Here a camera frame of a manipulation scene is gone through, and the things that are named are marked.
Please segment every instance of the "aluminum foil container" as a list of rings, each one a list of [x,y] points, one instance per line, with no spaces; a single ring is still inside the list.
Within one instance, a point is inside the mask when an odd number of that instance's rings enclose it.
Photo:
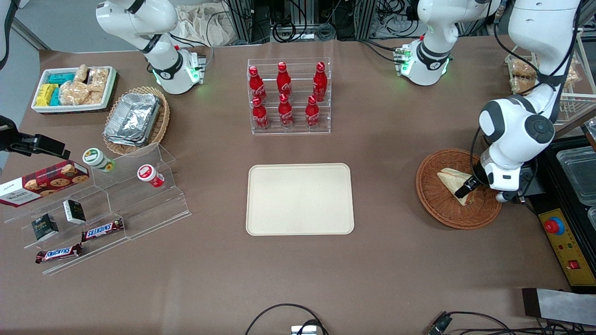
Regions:
[[[103,135],[116,144],[147,145],[161,101],[153,94],[128,93],[120,99]]]

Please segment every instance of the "brown table surface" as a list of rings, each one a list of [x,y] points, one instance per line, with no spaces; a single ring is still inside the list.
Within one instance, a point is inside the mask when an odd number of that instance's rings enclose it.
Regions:
[[[193,215],[53,276],[23,251],[21,227],[0,225],[4,333],[243,334],[260,311],[283,302],[312,308],[332,334],[420,334],[443,310],[534,326],[523,317],[520,288],[568,288],[538,220],[523,206],[506,204],[487,227],[460,231],[435,221],[414,189],[422,159],[448,147],[469,150],[479,110],[509,94],[505,52],[494,38],[458,41],[455,61],[430,87],[396,77],[388,61],[357,42],[269,43],[215,54],[204,85],[167,95],[172,118],[162,144],[177,158],[176,183]],[[333,62],[331,134],[253,136],[247,59],[317,56]],[[140,52],[41,54],[42,70],[81,63],[115,67],[117,96],[156,86]],[[76,160],[104,147],[105,117],[28,110],[20,130],[65,142]],[[58,161],[11,154],[3,180]],[[253,165],[338,162],[352,171],[351,234],[246,233]],[[251,333],[288,334],[308,318],[272,311]],[[472,325],[494,326],[460,317],[451,329]]]

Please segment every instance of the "emergency stop button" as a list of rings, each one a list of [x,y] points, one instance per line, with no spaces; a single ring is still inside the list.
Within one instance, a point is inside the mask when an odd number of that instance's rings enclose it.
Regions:
[[[569,261],[569,268],[570,268],[571,270],[576,270],[576,269],[579,269],[579,262],[578,262],[578,261],[576,261],[576,260],[570,260],[570,261]]]
[[[544,222],[544,229],[551,234],[563,235],[565,233],[565,225],[561,219],[552,216]]]

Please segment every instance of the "small black box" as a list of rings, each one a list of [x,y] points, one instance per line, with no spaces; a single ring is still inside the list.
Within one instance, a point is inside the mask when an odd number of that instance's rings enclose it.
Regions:
[[[44,214],[41,218],[31,222],[35,237],[38,241],[44,241],[53,235],[58,234],[58,225],[54,222],[54,217],[50,214]]]
[[[82,225],[85,223],[85,213],[83,213],[83,206],[74,200],[64,201],[64,213],[66,220],[74,224]]]

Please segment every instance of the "snickers bar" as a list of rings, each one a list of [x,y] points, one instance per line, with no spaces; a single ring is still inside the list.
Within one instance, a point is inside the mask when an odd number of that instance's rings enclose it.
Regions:
[[[124,229],[124,222],[122,219],[116,220],[114,222],[110,222],[107,225],[103,225],[101,227],[97,227],[95,229],[91,229],[90,231],[84,231],[81,233],[82,237],[80,239],[81,242],[88,241],[92,238],[96,238],[102,235],[105,235],[109,232],[117,231],[120,229]]]
[[[62,248],[52,251],[41,251],[38,252],[37,256],[35,256],[35,262],[37,264],[49,262],[51,260],[56,259],[67,259],[67,258],[74,258],[83,255],[83,247],[79,244],[68,247]]]

